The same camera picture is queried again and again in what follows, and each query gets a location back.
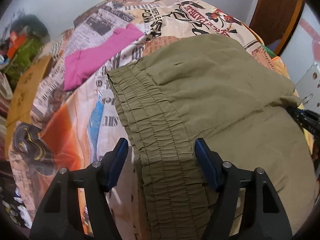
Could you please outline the grey stuffed toy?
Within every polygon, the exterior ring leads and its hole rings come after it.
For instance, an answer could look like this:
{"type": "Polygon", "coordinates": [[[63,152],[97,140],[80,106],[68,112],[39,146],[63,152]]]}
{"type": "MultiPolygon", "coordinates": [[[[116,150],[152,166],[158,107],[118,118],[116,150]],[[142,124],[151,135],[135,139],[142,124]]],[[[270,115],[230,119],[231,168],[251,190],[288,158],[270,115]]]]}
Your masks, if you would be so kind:
{"type": "Polygon", "coordinates": [[[27,35],[37,37],[46,37],[48,35],[46,26],[33,14],[24,15],[15,20],[10,27],[10,32],[13,31],[16,34],[25,32],[27,35]]]}

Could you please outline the pink garment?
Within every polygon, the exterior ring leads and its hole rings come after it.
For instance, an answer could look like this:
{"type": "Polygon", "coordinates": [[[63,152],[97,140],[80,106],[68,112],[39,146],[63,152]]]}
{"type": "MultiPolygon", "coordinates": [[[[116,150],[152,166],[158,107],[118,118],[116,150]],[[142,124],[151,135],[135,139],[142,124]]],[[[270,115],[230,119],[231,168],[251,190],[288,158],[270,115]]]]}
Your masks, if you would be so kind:
{"type": "Polygon", "coordinates": [[[108,60],[143,36],[144,33],[130,23],[125,28],[115,29],[102,45],[67,56],[63,90],[78,88],[108,60]]]}

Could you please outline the orange box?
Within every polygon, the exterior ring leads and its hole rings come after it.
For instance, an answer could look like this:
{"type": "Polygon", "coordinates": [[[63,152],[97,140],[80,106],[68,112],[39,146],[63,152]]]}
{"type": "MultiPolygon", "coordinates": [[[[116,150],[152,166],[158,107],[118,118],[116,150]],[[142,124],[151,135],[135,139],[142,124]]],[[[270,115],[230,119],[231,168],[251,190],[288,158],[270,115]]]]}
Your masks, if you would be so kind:
{"type": "Polygon", "coordinates": [[[10,33],[10,46],[7,52],[7,57],[12,59],[17,49],[24,44],[27,37],[25,35],[18,36],[14,31],[10,33]]]}

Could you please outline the wooden door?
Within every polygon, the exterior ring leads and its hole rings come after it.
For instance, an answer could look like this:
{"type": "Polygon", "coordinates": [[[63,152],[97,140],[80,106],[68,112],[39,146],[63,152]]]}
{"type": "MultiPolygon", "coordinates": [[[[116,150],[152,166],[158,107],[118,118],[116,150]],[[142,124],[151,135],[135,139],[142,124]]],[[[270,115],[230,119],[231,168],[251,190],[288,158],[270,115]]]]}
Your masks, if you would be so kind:
{"type": "Polygon", "coordinates": [[[304,5],[304,0],[258,0],[249,27],[279,56],[298,25],[304,5]]]}

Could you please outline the wooden folding bed table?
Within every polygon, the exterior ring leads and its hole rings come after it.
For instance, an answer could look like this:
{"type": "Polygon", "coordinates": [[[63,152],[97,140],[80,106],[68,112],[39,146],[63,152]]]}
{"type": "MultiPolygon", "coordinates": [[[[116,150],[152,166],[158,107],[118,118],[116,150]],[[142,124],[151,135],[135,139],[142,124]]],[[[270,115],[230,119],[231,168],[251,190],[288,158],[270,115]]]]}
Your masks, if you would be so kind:
{"type": "Polygon", "coordinates": [[[43,77],[50,71],[53,59],[44,56],[26,70],[20,77],[11,100],[5,135],[5,159],[9,159],[9,145],[17,121],[31,123],[30,111],[38,86],[43,77]]]}

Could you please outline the green storage bag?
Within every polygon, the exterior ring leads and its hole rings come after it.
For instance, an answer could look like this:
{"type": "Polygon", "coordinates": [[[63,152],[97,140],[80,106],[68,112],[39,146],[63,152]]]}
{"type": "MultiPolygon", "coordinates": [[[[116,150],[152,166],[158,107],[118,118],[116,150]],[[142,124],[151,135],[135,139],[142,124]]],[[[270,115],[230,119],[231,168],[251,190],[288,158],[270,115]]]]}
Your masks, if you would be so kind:
{"type": "Polygon", "coordinates": [[[2,71],[14,90],[21,75],[32,65],[34,57],[39,53],[43,43],[31,36],[16,50],[9,64],[2,71]]]}

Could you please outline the olive green shorts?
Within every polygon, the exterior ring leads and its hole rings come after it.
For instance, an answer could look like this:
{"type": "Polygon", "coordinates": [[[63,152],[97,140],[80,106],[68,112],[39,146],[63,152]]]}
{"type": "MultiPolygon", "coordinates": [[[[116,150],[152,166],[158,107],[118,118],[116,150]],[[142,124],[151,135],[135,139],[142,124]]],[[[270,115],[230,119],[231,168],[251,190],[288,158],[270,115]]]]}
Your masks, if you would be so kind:
{"type": "Polygon", "coordinates": [[[287,113],[295,85],[217,34],[183,38],[108,72],[135,153],[148,239],[200,239],[217,200],[197,138],[238,168],[262,167],[297,232],[316,201],[304,133],[287,113]]]}

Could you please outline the newspaper print bed quilt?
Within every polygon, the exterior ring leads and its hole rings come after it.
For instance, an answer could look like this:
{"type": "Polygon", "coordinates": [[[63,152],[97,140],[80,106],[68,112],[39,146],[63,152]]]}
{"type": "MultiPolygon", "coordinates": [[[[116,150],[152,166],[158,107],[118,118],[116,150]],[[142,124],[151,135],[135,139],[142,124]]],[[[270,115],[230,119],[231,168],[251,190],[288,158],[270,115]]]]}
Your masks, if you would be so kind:
{"type": "Polygon", "coordinates": [[[44,46],[42,55],[51,55],[56,62],[38,86],[31,123],[17,121],[9,145],[24,217],[34,220],[59,168],[84,168],[109,151],[120,137],[127,137],[108,83],[109,70],[202,33],[233,38],[251,55],[258,42],[247,27],[201,0],[105,0],[80,15],[73,28],[44,46]],[[118,52],[78,88],[64,91],[66,57],[102,45],[115,29],[130,23],[144,36],[118,52]]]}

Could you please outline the white sliding wardrobe door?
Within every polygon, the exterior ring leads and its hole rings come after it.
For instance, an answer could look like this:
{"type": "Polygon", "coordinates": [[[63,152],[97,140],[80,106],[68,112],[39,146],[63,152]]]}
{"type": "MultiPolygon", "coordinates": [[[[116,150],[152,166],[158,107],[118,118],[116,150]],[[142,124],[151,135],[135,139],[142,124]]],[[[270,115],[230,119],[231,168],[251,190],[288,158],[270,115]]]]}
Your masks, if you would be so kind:
{"type": "Polygon", "coordinates": [[[280,57],[294,83],[314,63],[319,63],[319,20],[307,4],[304,5],[298,25],[280,57]]]}

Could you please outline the yellow orange plush blanket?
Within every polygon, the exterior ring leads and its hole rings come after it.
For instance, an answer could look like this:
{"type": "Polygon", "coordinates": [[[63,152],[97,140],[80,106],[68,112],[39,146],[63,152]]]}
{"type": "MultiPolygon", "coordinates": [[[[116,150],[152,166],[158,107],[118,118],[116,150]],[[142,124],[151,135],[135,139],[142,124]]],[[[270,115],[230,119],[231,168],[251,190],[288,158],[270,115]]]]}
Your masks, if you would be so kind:
{"type": "Polygon", "coordinates": [[[255,36],[258,45],[254,46],[251,51],[251,55],[264,67],[273,70],[274,72],[290,78],[289,73],[287,71],[287,67],[285,66],[282,59],[277,56],[272,50],[267,48],[264,45],[263,40],[260,38],[258,34],[256,34],[252,29],[247,27],[248,30],[255,36]]]}

